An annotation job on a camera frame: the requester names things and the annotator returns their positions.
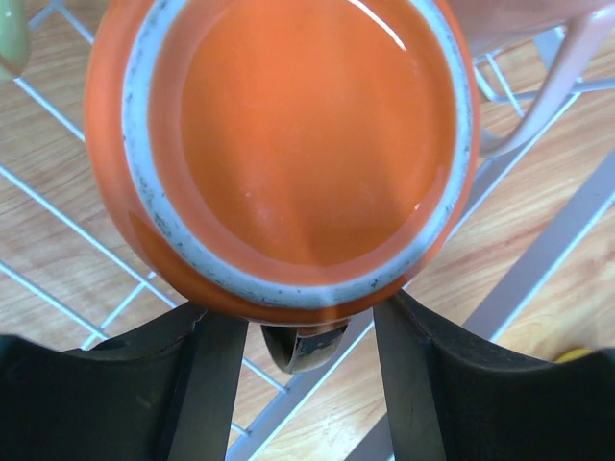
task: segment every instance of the pink mug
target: pink mug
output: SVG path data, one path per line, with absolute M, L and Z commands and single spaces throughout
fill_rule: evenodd
M 484 135 L 481 154 L 498 157 L 530 141 L 555 115 L 615 25 L 612 0 L 448 0 L 476 58 L 565 25 L 566 37 L 528 113 L 507 136 Z

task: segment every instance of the pink mug handle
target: pink mug handle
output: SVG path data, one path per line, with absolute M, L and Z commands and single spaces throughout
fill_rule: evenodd
M 547 79 L 526 116 L 507 136 L 484 136 L 480 154 L 488 158 L 506 154 L 547 125 L 614 26 L 615 4 L 571 19 Z

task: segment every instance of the glossy orange surface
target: glossy orange surface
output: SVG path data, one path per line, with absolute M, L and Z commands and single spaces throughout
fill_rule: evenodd
M 111 3 L 99 29 L 86 86 L 87 148 L 103 200 L 124 238 L 146 262 L 197 303 L 266 323 L 309 325 L 346 318 L 369 307 L 433 258 L 462 208 L 471 178 L 453 219 L 424 258 L 404 277 L 356 302 L 319 310 L 256 305 L 190 268 L 149 219 L 123 152 L 124 72 L 135 34 L 152 3 Z M 379 15 L 386 16 L 394 25 L 391 29 L 404 38 L 410 55 L 405 57 L 390 34 L 349 10 L 357 7 L 348 2 L 332 6 L 334 2 L 244 0 L 244 4 L 245 10 L 237 9 L 226 18 L 230 22 L 218 21 L 219 29 L 198 40 L 195 31 L 203 34 L 208 14 L 211 22 L 221 4 L 190 2 L 194 14 L 182 15 L 160 57 L 162 71 L 153 83 L 151 104 L 156 105 L 149 122 L 169 198 L 208 246 L 260 276 L 291 282 L 306 277 L 303 283 L 320 283 L 365 272 L 420 229 L 444 186 L 455 135 L 446 64 L 422 18 L 405 0 L 370 5 L 381 9 Z M 313 16 L 299 11 L 300 21 L 299 12 L 284 5 L 311 5 Z M 440 7 L 451 19 L 448 7 Z M 288 20 L 294 18 L 294 26 L 273 21 L 266 14 L 271 9 Z M 255 31 L 256 20 L 273 30 Z M 331 21 L 338 21 L 339 27 Z M 296 32 L 300 26 L 302 34 Z M 281 36 L 289 41 L 276 42 Z M 186 48 L 173 49 L 173 40 L 187 40 L 196 54 L 177 53 Z M 266 43 L 275 46 L 265 51 Z M 297 52 L 300 45 L 302 53 Z M 341 60 L 332 58 L 335 46 Z M 258 65 L 265 58 L 278 58 L 280 65 Z M 471 68 L 467 53 L 466 64 Z M 157 85 L 181 78 L 185 85 L 156 91 Z M 434 90 L 431 79 L 445 88 L 444 94 L 441 88 Z M 306 90 L 297 91 L 298 87 Z M 370 87 L 378 98 L 363 93 Z M 281 95 L 280 103 L 265 98 L 267 104 L 259 104 L 259 98 L 271 92 Z M 332 99 L 334 94 L 340 99 Z M 327 105 L 331 111 L 323 111 Z M 282 157 L 289 150 L 299 161 Z M 255 214 L 259 204 L 267 209 Z

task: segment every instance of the wooden floor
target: wooden floor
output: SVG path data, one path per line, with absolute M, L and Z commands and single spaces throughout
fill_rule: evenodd
M 46 4 L 27 2 L 34 14 Z M 95 32 L 106 0 L 68 0 L 71 11 Z M 89 50 L 87 42 L 54 14 L 34 33 L 25 78 L 78 127 Z M 544 69 L 530 43 L 498 58 L 515 90 L 535 89 Z M 615 36 L 596 56 L 587 78 L 615 75 Z M 485 124 L 504 133 L 516 123 L 510 108 L 484 104 Z M 462 322 L 549 224 L 610 150 L 615 148 L 615 91 L 585 94 L 450 240 L 411 285 L 419 301 Z M 140 274 L 146 268 L 115 231 L 103 209 L 84 144 L 16 85 L 0 84 L 0 164 L 11 169 Z M 93 323 L 102 323 L 137 286 L 65 224 L 9 182 L 0 180 L 0 259 Z M 159 279 L 154 284 L 181 297 Z M 49 303 L 0 277 L 0 331 L 63 350 L 89 336 Z M 142 291 L 109 329 L 110 335 L 152 319 L 168 306 Z M 530 302 L 501 344 L 552 358 L 572 347 L 615 346 L 615 208 Z M 246 355 L 282 383 L 250 329 Z M 258 376 L 242 370 L 234 420 L 248 425 L 274 396 Z M 337 460 L 384 413 L 373 332 L 280 432 L 259 459 Z

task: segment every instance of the orange mug handle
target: orange mug handle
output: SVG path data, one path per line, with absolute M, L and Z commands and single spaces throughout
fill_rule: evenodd
M 547 79 L 526 116 L 507 136 L 484 136 L 480 155 L 499 157 L 523 146 L 542 130 L 565 102 L 583 69 L 614 26 L 615 4 L 571 19 Z
M 337 351 L 348 320 L 322 327 L 261 326 L 267 349 L 285 373 L 296 375 L 314 370 Z
M 19 77 L 30 58 L 30 30 L 22 0 L 0 0 L 0 82 Z

